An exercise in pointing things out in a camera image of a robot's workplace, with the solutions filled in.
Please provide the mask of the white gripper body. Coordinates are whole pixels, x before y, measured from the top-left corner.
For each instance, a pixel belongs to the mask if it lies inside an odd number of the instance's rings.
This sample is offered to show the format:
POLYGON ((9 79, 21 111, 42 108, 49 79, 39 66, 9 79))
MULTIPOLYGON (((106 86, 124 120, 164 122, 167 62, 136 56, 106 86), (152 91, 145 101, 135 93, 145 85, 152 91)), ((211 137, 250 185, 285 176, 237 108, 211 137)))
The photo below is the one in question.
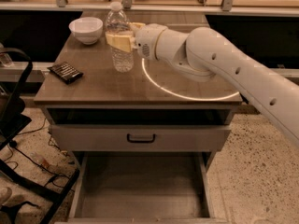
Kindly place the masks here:
POLYGON ((167 27, 152 23, 143 26, 135 34, 137 53, 140 57, 148 60, 156 60, 156 45, 159 36, 167 27))

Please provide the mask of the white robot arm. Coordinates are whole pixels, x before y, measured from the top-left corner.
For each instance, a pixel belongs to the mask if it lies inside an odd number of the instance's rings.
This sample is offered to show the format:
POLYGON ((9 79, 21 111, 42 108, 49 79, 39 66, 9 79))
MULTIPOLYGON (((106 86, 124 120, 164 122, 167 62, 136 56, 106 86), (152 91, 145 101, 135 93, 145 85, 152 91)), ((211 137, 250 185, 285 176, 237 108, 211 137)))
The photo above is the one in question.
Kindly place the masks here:
POLYGON ((183 76, 206 82, 219 75, 299 146, 299 87, 250 58, 209 27, 189 33, 156 23, 117 22, 107 27, 107 43, 136 50, 140 57, 169 64, 183 76))

